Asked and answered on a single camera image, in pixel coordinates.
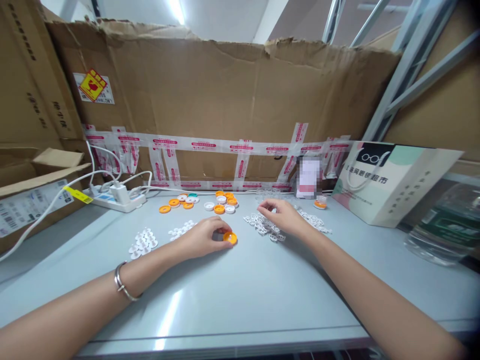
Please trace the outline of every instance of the paper bag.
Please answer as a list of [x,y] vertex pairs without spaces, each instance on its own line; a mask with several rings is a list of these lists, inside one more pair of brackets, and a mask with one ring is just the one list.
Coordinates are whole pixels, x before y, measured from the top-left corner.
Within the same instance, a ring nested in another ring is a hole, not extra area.
[[367,224],[394,228],[462,154],[355,141],[332,197]]

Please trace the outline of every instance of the desk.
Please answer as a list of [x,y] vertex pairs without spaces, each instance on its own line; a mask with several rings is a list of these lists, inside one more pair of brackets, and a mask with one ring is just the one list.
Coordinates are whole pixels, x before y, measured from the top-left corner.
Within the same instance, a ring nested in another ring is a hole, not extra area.
[[[113,270],[129,259],[144,227],[161,245],[169,230],[214,215],[203,207],[210,195],[193,209],[160,214],[171,198],[163,192],[129,214],[86,206],[26,241],[0,263],[0,326]],[[166,272],[79,355],[231,358],[372,344],[312,254],[295,238],[274,243],[260,236],[242,219],[256,211],[255,195],[237,199],[236,213],[221,216],[238,236],[233,249]],[[475,329],[480,275],[420,259],[404,248],[405,233],[367,225],[333,199],[323,211],[311,200],[296,201],[323,219],[335,243],[449,332]]]

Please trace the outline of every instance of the power strip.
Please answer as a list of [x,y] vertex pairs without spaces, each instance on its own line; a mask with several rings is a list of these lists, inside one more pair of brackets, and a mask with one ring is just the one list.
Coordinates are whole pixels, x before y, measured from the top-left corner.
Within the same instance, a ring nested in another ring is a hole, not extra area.
[[[95,189],[97,192],[100,192],[100,185],[95,185]],[[90,189],[83,190],[85,195],[88,195],[93,199],[90,204],[98,205],[104,208],[117,210],[123,213],[130,213],[136,208],[142,206],[142,204],[147,202],[147,197],[144,194],[140,194],[137,197],[131,199],[131,202],[128,204],[122,205],[121,203],[117,202],[110,190],[108,192],[99,193],[97,196],[92,194]]]

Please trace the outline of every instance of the water bottle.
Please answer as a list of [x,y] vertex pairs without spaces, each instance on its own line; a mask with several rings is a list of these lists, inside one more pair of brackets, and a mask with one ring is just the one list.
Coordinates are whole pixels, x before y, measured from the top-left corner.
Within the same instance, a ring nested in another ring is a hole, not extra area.
[[422,259],[453,266],[480,245],[480,186],[448,190],[408,234],[405,246]]

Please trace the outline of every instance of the bracelet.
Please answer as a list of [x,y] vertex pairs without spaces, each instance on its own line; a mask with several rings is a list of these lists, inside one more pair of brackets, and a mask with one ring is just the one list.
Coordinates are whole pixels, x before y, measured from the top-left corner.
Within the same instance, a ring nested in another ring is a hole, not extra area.
[[120,292],[120,291],[123,291],[126,295],[126,297],[128,298],[128,300],[130,300],[131,302],[136,302],[140,299],[140,297],[143,295],[143,294],[140,294],[139,297],[133,297],[132,295],[129,294],[129,292],[127,291],[127,289],[125,288],[125,285],[122,283],[122,280],[120,280],[120,268],[125,265],[127,262],[124,261],[122,262],[120,265],[118,265],[115,269],[115,284],[118,286],[118,290],[117,292]]

